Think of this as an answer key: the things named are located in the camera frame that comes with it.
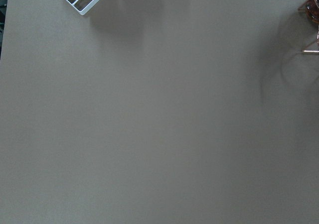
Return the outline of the tea bottle far left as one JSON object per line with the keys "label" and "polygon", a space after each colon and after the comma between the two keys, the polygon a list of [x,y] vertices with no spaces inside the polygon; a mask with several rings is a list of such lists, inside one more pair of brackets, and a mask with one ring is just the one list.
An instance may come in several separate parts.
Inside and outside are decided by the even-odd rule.
{"label": "tea bottle far left", "polygon": [[306,14],[311,21],[319,23],[319,0],[308,0],[306,3]]}

